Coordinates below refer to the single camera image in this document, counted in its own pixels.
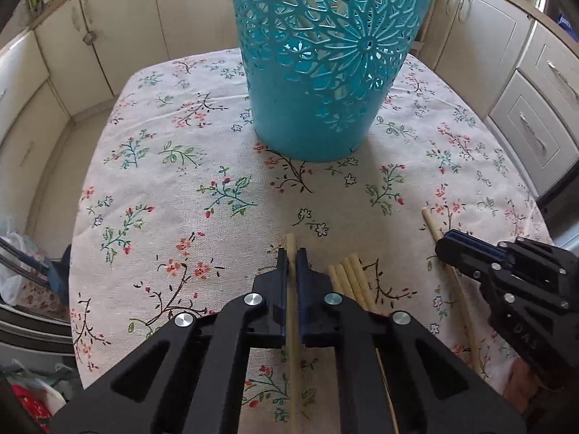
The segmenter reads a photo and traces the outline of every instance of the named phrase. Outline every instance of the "basket flower cutout pattern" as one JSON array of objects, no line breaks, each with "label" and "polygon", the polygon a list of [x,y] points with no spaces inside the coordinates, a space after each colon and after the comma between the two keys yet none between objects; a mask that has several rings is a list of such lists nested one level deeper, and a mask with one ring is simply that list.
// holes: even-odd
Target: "basket flower cutout pattern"
[{"label": "basket flower cutout pattern", "polygon": [[235,5],[249,74],[266,70],[270,60],[281,63],[288,68],[286,80],[320,95],[317,115],[337,131],[369,112],[366,103],[383,101],[421,22],[416,0]]}]

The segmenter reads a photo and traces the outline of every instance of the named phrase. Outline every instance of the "patterned fabric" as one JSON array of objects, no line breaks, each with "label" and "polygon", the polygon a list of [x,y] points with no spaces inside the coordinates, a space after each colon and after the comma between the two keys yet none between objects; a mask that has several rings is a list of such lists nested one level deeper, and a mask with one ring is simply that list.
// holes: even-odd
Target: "patterned fabric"
[{"label": "patterned fabric", "polygon": [[[550,242],[497,141],[412,56],[368,141],[340,161],[286,158],[259,141],[252,123],[238,50],[173,60],[127,83],[96,148],[72,244],[71,320],[85,386],[177,313],[207,315],[249,291],[275,266],[288,232],[319,271],[357,252],[381,312],[409,311],[467,360],[456,296],[422,207],[443,231]],[[515,354],[488,327],[477,284],[462,285],[476,364],[502,391]],[[338,431],[332,357],[308,350],[302,362],[308,430]],[[252,352],[240,432],[287,429],[283,362],[279,350]]]}]

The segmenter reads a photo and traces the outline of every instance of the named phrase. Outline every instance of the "bolt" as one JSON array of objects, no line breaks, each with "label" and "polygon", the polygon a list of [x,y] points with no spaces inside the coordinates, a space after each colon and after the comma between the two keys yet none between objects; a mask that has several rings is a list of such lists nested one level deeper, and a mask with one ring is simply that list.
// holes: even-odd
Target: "bolt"
[{"label": "bolt", "polygon": [[193,323],[194,319],[195,318],[193,318],[193,315],[190,313],[179,313],[175,317],[175,324],[184,328],[185,326],[189,326],[191,323]]},{"label": "bolt", "polygon": [[396,324],[408,324],[410,323],[410,315],[406,312],[396,312],[392,315],[392,320],[394,320]]},{"label": "bolt", "polygon": [[255,305],[259,305],[260,303],[263,302],[263,297],[259,294],[256,293],[250,293],[247,294],[244,298],[243,301],[248,304],[251,305],[252,307]]},{"label": "bolt", "polygon": [[332,292],[324,296],[324,302],[326,302],[328,305],[339,305],[342,303],[342,296]]}]

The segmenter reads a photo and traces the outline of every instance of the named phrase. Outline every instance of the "white tablecloth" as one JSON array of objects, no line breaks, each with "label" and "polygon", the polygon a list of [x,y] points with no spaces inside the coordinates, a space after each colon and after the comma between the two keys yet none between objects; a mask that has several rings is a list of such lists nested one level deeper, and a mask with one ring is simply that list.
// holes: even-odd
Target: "white tablecloth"
[{"label": "white tablecloth", "polygon": [[[173,60],[134,75],[98,143],[72,243],[71,318],[82,381],[102,373],[183,309],[216,312],[275,265],[287,232],[325,272],[357,252],[382,312],[409,311],[468,359],[456,296],[420,214],[491,243],[549,241],[512,163],[433,72],[407,57],[368,140],[332,163],[290,160],[253,130],[239,50]],[[477,367],[502,391],[515,354],[488,327],[462,278]],[[328,350],[303,362],[306,429],[337,432]],[[250,358],[240,432],[284,432],[279,350]]]}]

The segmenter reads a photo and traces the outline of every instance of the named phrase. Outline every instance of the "laundry basket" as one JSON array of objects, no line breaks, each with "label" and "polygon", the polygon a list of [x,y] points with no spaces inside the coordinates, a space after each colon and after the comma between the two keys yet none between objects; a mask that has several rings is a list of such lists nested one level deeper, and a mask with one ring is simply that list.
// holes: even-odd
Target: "laundry basket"
[{"label": "laundry basket", "polygon": [[254,125],[283,155],[354,151],[430,0],[233,0]]}]

